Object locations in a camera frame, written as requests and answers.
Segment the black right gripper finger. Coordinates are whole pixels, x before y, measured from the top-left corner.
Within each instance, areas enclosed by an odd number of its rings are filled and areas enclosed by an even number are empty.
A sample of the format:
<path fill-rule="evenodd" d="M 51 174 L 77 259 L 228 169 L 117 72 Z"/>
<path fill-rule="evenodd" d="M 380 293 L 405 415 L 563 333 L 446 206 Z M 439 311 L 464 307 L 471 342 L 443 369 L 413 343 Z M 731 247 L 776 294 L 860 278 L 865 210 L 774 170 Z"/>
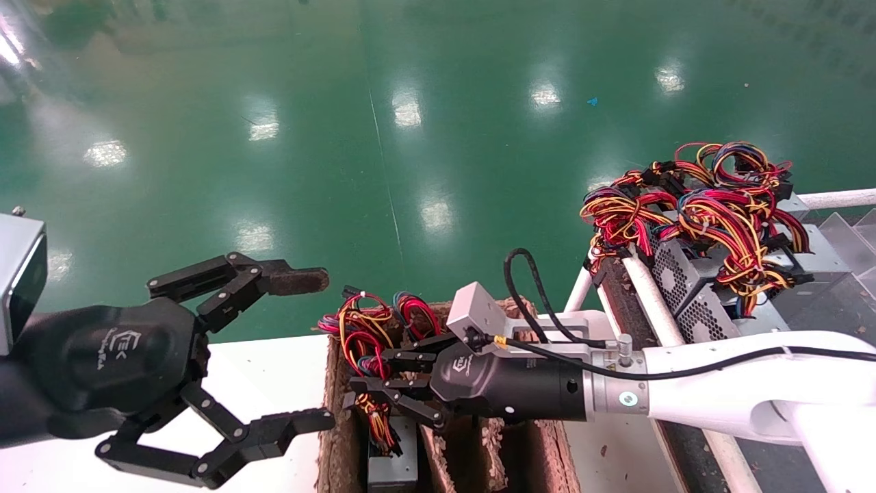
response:
<path fill-rule="evenodd" d="M 200 333 L 219 333 L 265 294 L 322 292 L 331 283 L 325 268 L 292 268 L 285 260 L 257 261 L 239 252 L 216 256 L 147 281 L 151 299 L 183 303 L 208 294 L 196 308 Z"/>

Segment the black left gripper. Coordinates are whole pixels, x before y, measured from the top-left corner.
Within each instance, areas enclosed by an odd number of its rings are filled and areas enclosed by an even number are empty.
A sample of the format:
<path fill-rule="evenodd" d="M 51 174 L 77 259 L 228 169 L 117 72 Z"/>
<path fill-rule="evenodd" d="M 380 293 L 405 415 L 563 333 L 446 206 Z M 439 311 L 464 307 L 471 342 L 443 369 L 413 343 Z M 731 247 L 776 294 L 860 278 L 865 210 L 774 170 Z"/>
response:
<path fill-rule="evenodd" d="M 325 408 L 244 424 L 201 387 L 209 347 L 191 311 L 168 299 L 31 316 L 2 358 L 2 447 L 112 433 L 96 456 L 112 468 L 217 490 L 245 466 L 282 457 L 298 435 L 335 426 Z M 221 434 L 203 456 L 141 445 L 185 406 Z"/>

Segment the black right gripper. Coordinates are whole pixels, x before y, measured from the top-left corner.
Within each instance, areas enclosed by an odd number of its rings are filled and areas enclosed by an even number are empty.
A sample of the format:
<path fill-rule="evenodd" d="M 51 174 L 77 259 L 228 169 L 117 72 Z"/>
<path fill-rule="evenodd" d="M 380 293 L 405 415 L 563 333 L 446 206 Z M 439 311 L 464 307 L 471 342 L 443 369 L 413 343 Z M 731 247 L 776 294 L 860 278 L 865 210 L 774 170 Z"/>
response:
<path fill-rule="evenodd" d="M 430 380 L 353 377 L 350 389 L 432 430 L 446 428 L 447 406 L 483 418 L 587 419 L 582 369 L 556 359 L 474 355 L 445 333 L 382 350 L 381 361 L 392 372 L 425 372 Z"/>

